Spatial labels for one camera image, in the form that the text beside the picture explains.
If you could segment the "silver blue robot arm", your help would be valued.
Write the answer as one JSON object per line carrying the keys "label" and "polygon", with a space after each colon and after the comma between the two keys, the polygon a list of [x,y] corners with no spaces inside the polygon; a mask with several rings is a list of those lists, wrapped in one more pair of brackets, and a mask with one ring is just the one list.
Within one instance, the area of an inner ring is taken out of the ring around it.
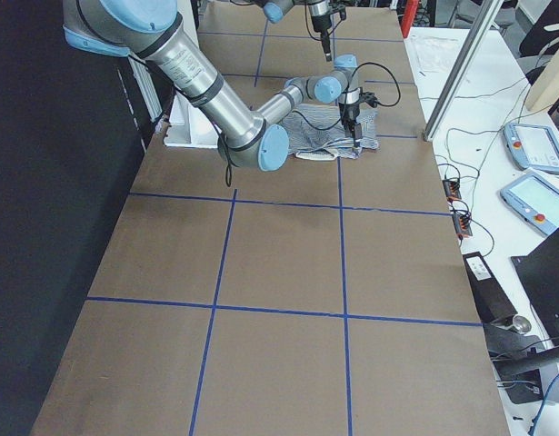
{"label": "silver blue robot arm", "polygon": [[227,167],[275,171],[288,155],[289,139],[279,123],[301,102],[339,104],[339,124],[355,147],[362,136],[357,122],[362,100],[353,55],[333,60],[324,76],[288,81],[258,110],[250,110],[184,29],[175,1],[65,1],[65,40],[100,55],[156,64],[188,102],[218,127],[218,151]]}
{"label": "silver blue robot arm", "polygon": [[345,7],[341,7],[336,1],[262,0],[231,1],[231,4],[238,6],[256,6],[262,11],[266,20],[271,24],[278,24],[293,9],[302,9],[308,36],[321,44],[325,61],[333,61],[332,33],[335,30],[335,26],[332,16],[340,15],[342,20],[345,19]]}

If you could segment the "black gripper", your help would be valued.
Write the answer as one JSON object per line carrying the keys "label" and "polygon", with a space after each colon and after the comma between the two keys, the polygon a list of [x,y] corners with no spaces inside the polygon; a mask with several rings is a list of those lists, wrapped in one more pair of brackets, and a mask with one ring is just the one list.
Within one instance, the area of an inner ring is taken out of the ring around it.
{"label": "black gripper", "polygon": [[342,93],[337,99],[344,134],[352,140],[353,148],[361,146],[360,141],[363,137],[362,126],[357,121],[360,114],[360,97],[361,90],[354,89]]}
{"label": "black gripper", "polygon": [[331,62],[332,49],[329,33],[332,27],[332,19],[330,15],[313,15],[311,20],[314,31],[319,34],[325,60]]}

